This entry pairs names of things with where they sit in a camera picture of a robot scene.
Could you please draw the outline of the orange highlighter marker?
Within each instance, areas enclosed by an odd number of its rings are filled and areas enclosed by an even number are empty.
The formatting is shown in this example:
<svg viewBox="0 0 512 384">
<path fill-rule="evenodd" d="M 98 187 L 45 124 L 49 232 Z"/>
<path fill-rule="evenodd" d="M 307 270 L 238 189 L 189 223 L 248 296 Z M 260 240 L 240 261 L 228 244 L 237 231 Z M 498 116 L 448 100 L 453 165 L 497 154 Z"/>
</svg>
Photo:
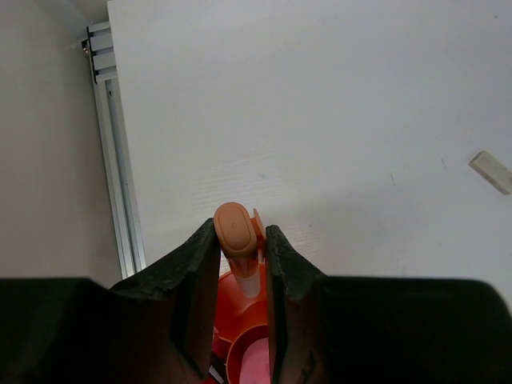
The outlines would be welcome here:
<svg viewBox="0 0 512 384">
<path fill-rule="evenodd" d="M 260 260 L 266 247 L 265 228 L 256 209 L 253 216 L 240 203 L 227 202 L 214 213 L 214 228 L 221 250 L 240 291 L 256 298 L 261 291 Z"/>
</svg>

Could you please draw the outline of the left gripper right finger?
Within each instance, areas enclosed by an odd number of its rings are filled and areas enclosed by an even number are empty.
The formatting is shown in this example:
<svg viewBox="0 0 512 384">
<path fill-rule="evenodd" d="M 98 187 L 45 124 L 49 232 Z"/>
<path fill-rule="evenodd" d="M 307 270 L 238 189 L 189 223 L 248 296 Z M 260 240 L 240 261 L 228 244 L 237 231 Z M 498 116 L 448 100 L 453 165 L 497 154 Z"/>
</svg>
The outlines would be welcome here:
<svg viewBox="0 0 512 384">
<path fill-rule="evenodd" d="M 266 228 L 274 383 L 508 383 L 511 316 L 489 284 L 329 276 Z"/>
</svg>

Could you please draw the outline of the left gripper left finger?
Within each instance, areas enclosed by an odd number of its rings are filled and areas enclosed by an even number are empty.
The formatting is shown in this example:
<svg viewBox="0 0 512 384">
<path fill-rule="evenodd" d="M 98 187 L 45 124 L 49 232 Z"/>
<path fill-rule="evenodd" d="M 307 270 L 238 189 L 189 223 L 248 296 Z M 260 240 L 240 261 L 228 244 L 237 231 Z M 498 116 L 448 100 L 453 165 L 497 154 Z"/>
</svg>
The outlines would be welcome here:
<svg viewBox="0 0 512 384">
<path fill-rule="evenodd" d="M 180 247 L 111 288 L 89 278 L 4 278 L 2 382 L 205 381 L 219 262 L 207 220 Z"/>
</svg>

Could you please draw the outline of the pink round container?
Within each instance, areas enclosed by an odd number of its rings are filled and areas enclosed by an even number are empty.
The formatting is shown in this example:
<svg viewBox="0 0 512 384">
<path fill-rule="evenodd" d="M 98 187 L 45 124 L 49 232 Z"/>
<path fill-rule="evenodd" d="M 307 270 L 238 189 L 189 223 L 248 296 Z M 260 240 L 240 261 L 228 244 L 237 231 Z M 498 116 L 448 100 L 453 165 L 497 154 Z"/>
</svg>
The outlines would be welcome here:
<svg viewBox="0 0 512 384">
<path fill-rule="evenodd" d="M 242 357 L 240 384 L 270 384 L 269 339 L 253 342 Z"/>
</svg>

